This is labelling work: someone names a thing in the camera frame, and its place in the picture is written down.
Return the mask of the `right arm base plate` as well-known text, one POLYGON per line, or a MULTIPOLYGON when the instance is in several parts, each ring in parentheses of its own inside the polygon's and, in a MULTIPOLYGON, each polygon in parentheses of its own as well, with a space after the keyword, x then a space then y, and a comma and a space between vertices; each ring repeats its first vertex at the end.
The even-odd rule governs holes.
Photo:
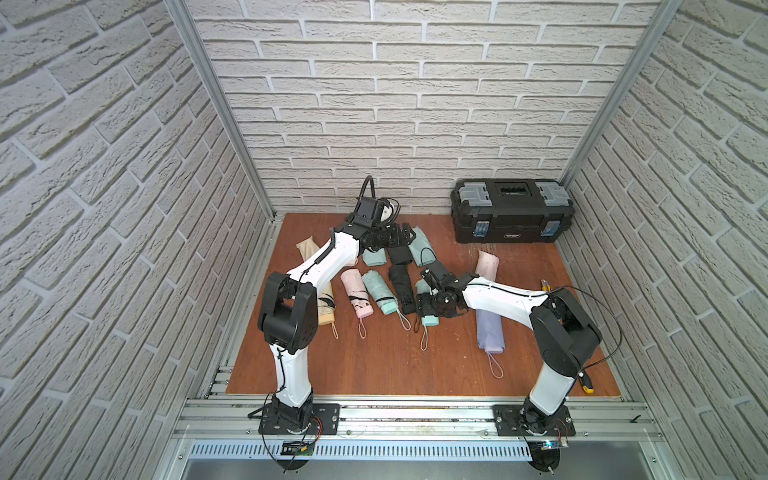
POLYGON ((576 429, 569 409, 561 405, 546 415, 532 404, 497 404, 492 406, 495 427, 500 437, 572 437, 576 429))

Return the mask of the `pink sleeved umbrella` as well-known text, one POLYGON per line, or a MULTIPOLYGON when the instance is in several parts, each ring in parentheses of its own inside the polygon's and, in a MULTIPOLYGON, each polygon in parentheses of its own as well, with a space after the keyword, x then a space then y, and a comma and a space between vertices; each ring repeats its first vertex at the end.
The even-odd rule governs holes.
POLYGON ((496 280, 499 263, 500 260, 497 256, 485 251, 479 251, 475 273, 486 280, 494 282, 496 280))

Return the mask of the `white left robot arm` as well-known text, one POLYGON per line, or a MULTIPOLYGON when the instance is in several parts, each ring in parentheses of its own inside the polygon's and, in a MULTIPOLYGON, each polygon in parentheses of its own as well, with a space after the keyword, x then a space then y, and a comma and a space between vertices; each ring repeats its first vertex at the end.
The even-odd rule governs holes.
POLYGON ((279 424, 294 432, 303 431, 312 418, 308 347, 319 326, 319 292, 361 252, 409 246, 414 239, 407 223, 365 226, 345 221, 301 265, 268 276, 258 328, 275 363, 277 387, 268 406, 270 416, 279 424))

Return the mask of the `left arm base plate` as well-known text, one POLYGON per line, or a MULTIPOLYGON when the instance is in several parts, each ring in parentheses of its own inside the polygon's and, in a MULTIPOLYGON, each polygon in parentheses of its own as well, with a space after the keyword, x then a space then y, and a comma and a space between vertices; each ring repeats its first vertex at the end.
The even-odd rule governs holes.
POLYGON ((257 413, 260 417, 258 431, 270 435, 331 436, 336 435, 340 419, 341 405, 338 403, 306 403, 301 407, 291 407, 278 399, 270 400, 257 413))

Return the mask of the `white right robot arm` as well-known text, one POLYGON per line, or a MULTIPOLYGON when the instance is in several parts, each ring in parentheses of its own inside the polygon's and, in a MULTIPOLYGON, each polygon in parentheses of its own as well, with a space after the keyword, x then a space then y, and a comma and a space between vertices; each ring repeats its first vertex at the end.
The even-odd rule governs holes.
POLYGON ((579 300, 565 288, 532 291, 475 273, 457 277, 438 261, 422 270, 421 277, 430 290, 428 311, 438 317, 487 311, 532 330, 543 365, 521 416, 536 427, 554 417, 602 342, 599 328, 579 300))

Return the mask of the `small mint green sleeve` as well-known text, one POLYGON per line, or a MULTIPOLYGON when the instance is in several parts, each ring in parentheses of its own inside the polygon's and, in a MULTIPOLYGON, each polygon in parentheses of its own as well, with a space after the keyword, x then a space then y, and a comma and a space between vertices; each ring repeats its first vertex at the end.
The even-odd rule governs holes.
POLYGON ((426 234, 418 226, 413 227, 412 232, 414 238, 408 246, 408 249, 415 264, 418 267, 422 267, 435 262, 437 256, 426 234))

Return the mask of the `light pink umbrella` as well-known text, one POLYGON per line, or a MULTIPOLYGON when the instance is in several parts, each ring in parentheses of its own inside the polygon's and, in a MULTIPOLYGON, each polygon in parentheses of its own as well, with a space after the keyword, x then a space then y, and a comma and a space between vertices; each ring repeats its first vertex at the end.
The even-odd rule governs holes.
POLYGON ((358 319, 358 333, 361 339, 367 336, 364 319, 374 313, 362 275, 358 269, 347 269, 341 274, 341 281, 358 319))

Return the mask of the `black umbrella sleeve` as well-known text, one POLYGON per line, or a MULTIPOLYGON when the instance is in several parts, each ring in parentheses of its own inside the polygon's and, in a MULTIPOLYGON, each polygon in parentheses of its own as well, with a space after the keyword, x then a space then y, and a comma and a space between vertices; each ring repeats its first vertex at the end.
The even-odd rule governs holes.
POLYGON ((408 245, 389 247, 387 253, 393 265, 408 265, 413 262, 413 256, 408 245))

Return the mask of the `beige umbrella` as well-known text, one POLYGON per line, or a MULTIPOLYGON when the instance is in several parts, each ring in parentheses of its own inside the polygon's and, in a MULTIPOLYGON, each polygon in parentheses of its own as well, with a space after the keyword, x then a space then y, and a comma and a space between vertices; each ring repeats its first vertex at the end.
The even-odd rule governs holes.
POLYGON ((336 302, 332 289, 332 283, 328 282, 318 291, 318 324, 320 326, 329 325, 335 339, 339 339, 338 331, 335 326, 336 302))

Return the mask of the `black umbrella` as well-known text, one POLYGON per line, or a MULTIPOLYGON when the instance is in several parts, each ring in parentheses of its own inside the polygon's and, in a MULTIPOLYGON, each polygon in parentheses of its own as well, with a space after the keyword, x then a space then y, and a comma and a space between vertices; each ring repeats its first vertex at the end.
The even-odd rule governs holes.
POLYGON ((411 323, 408 318, 408 315, 417 311, 416 296, 408 274, 408 267, 404 264, 392 265, 388 270, 388 276, 398 302, 397 313, 401 325, 405 330, 412 330, 414 333, 417 333, 419 331, 419 321, 416 320, 414 323, 411 323))

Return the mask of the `mint green sleeved umbrella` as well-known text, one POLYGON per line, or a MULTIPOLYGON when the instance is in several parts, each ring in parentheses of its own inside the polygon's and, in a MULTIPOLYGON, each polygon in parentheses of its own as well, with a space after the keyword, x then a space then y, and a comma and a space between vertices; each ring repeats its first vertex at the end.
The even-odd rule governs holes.
POLYGON ((368 267, 383 266, 388 263, 385 249, 378 249, 376 251, 366 249, 362 254, 362 259, 368 267))

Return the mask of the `lilac sleeved umbrella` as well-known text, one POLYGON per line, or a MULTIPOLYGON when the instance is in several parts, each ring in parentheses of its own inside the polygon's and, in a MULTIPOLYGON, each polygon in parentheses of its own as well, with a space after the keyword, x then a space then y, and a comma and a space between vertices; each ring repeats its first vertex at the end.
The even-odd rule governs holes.
POLYGON ((501 316, 487 310, 476 310, 475 315, 478 347, 488 358, 491 374, 502 379, 504 370, 496 359, 506 349, 501 316))

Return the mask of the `beige umbrella sleeve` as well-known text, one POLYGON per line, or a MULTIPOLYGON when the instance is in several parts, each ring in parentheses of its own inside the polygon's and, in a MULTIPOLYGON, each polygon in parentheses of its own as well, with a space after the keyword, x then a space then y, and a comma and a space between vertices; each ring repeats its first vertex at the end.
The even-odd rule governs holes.
POLYGON ((314 261, 323 252, 323 247, 319 246, 313 236, 310 236, 296 244, 301 257, 302 264, 312 265, 314 261))

